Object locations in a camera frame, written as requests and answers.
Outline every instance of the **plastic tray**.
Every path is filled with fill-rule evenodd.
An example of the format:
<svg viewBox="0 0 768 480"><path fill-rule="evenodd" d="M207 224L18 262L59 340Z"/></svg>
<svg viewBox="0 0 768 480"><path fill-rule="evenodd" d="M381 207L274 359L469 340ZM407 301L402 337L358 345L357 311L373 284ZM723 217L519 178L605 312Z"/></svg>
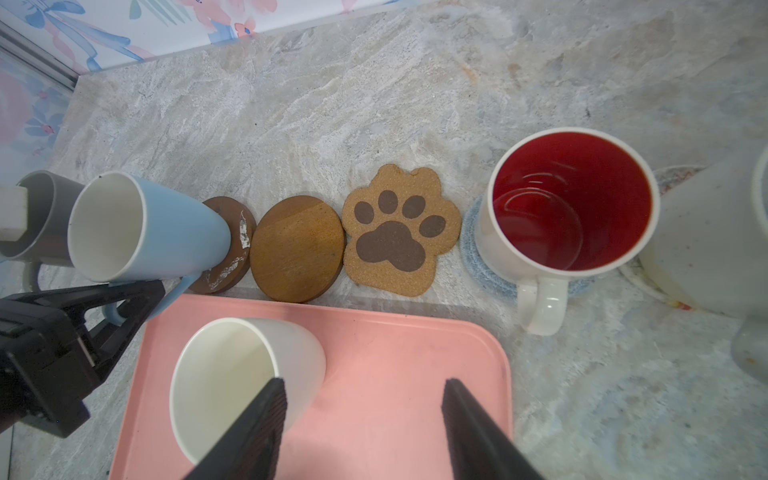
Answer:
<svg viewBox="0 0 768 480"><path fill-rule="evenodd" d="M295 322L325 349L325 382L283 435L279 479L452 478L440 410L448 378L462 380L511 438L507 357L475 324L183 295L147 323L110 480L173 480L192 469L170 428L170 378L192 335L224 316Z"/></svg>

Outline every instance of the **white plastic block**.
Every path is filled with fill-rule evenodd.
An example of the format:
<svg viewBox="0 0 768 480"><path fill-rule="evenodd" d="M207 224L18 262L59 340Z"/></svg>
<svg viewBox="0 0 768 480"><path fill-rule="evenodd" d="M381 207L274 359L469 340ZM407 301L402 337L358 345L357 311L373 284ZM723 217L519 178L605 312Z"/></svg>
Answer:
<svg viewBox="0 0 768 480"><path fill-rule="evenodd" d="M0 187L0 240L15 242L27 231L27 189Z"/></svg>

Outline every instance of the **wooden coaster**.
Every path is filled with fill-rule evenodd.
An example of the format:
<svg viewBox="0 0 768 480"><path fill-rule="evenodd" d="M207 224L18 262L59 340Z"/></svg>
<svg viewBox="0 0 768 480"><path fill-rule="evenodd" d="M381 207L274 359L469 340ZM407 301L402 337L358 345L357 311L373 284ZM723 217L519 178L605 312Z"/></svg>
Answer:
<svg viewBox="0 0 768 480"><path fill-rule="evenodd" d="M442 197L434 170L406 173L394 164L349 194L341 218L352 237L344 252L349 278L405 296L429 289L437 256L453 248L462 229L462 215Z"/></svg>
<svg viewBox="0 0 768 480"><path fill-rule="evenodd" d="M319 198L287 198L266 212L253 233L250 269L269 298L303 303L333 285L346 238L339 216Z"/></svg>
<svg viewBox="0 0 768 480"><path fill-rule="evenodd" d="M211 210L221 215L232 235L230 251L214 268L203 272L190 286L195 293L221 293L237 285L248 271L250 237L256 229L256 219L248 207L229 197L213 197L205 200Z"/></svg>

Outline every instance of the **floral wallpaper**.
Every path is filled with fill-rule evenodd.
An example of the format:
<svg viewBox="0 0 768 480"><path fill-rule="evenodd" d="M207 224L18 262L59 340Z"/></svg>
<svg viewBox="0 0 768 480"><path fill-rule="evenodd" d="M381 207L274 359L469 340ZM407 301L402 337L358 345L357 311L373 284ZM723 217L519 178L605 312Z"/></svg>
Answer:
<svg viewBox="0 0 768 480"><path fill-rule="evenodd" d="M79 74L428 0L0 0L0 22Z"/></svg>
<svg viewBox="0 0 768 480"><path fill-rule="evenodd" d="M70 95L0 53L0 184L48 166Z"/></svg>

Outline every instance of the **paw print coaster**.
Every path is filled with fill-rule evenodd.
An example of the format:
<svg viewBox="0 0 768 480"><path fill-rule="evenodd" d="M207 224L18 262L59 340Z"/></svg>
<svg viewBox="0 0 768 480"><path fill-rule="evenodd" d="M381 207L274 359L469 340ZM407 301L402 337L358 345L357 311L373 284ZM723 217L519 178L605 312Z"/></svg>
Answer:
<svg viewBox="0 0 768 480"><path fill-rule="evenodd" d="M352 237L344 252L349 278L405 296L429 289L437 256L453 248L462 228L434 170L406 173L394 164L349 194L341 217Z"/></svg>

